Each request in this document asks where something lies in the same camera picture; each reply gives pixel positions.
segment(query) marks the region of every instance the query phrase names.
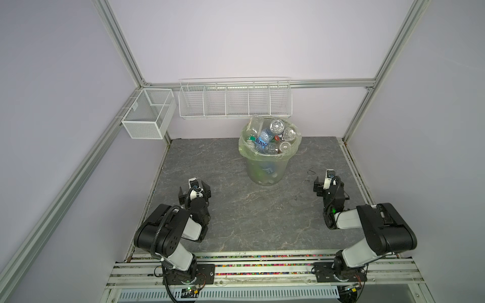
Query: plastic container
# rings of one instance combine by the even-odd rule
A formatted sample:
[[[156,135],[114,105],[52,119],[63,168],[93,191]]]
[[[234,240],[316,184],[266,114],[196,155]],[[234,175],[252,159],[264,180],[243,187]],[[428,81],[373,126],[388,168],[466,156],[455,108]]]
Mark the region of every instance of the plastic container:
[[[283,178],[288,161],[298,151],[298,146],[300,146],[302,139],[298,128],[288,120],[277,117],[264,117],[264,122],[269,125],[269,122],[273,119],[282,120],[285,123],[285,127],[291,127],[296,132],[296,139],[291,142],[291,147],[284,153],[271,155],[258,152],[254,146],[246,142],[247,125],[242,128],[241,136],[239,137],[239,153],[246,158],[247,174],[251,180],[260,185],[273,185]]]

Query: trash can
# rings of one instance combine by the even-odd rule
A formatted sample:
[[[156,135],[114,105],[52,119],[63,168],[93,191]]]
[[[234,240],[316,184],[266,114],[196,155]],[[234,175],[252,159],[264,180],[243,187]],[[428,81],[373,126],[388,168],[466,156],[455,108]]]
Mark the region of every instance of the trash can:
[[[285,129],[292,128],[296,132],[296,138],[289,142],[291,146],[287,147],[284,152],[279,152],[278,154],[263,154],[256,149],[248,140],[247,128],[249,123],[243,127],[241,136],[239,137],[239,153],[246,158],[247,174],[251,180],[260,185],[273,185],[283,178],[288,160],[298,151],[298,146],[302,139],[298,128],[285,119],[264,117],[264,123],[268,125],[269,121],[274,119],[283,121]],[[275,141],[273,138],[272,142],[281,144],[283,140]]]

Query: gray wall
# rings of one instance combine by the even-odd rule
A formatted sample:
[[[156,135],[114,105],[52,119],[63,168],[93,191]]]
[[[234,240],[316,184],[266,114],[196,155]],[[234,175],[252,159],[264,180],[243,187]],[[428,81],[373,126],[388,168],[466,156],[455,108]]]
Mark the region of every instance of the gray wall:
[[[9,303],[99,302],[122,262],[164,152],[122,129]]]
[[[0,1],[0,271],[134,89],[90,0]]]
[[[350,139],[439,303],[483,302],[485,2],[432,1]]]

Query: white wire basket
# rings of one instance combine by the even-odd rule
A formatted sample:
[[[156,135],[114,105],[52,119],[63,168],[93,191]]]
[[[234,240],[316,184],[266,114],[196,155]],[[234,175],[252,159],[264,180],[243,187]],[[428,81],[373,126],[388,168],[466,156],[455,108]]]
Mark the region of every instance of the white wire basket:
[[[182,84],[178,95],[180,116],[184,119],[290,117],[290,81],[253,81]]]
[[[171,89],[144,88],[121,123],[134,139],[163,139],[176,107]]]

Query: white wall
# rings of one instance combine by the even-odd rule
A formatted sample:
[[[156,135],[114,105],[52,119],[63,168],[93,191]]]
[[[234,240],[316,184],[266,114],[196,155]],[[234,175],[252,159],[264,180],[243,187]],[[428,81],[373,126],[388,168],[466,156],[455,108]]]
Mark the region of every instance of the white wall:
[[[298,126],[302,136],[342,137],[362,102],[366,89],[298,88],[293,89],[292,93],[293,115],[289,120]],[[184,120],[180,118],[177,108],[168,132],[172,139],[236,138],[247,122],[248,119]]]
[[[110,0],[146,81],[373,78],[412,0]]]
[[[0,41],[2,270],[134,83],[89,0],[1,1]]]
[[[133,239],[165,149],[122,129],[10,303],[99,302]]]
[[[432,1],[350,139],[437,303],[483,302],[485,2]]]

